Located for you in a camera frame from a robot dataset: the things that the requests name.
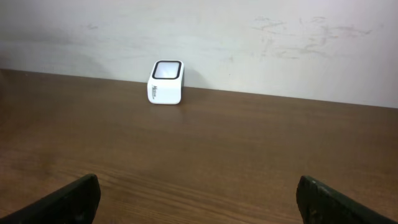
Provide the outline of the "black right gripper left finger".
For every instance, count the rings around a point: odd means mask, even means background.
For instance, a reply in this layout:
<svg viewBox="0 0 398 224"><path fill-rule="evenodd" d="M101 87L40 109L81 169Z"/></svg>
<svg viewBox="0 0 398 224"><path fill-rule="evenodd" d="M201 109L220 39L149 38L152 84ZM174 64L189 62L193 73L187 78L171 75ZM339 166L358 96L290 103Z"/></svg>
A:
<svg viewBox="0 0 398 224"><path fill-rule="evenodd" d="M87 174L1 218L1 224L92 224L101 198L98 178Z"/></svg>

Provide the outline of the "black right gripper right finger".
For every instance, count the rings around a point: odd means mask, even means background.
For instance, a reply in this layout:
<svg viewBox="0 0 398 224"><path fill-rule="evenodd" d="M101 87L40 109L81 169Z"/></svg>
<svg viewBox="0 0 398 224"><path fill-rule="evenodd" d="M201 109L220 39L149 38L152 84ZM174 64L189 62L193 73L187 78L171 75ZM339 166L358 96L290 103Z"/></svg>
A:
<svg viewBox="0 0 398 224"><path fill-rule="evenodd" d="M397 224L308 175L300 178L296 201L304 224Z"/></svg>

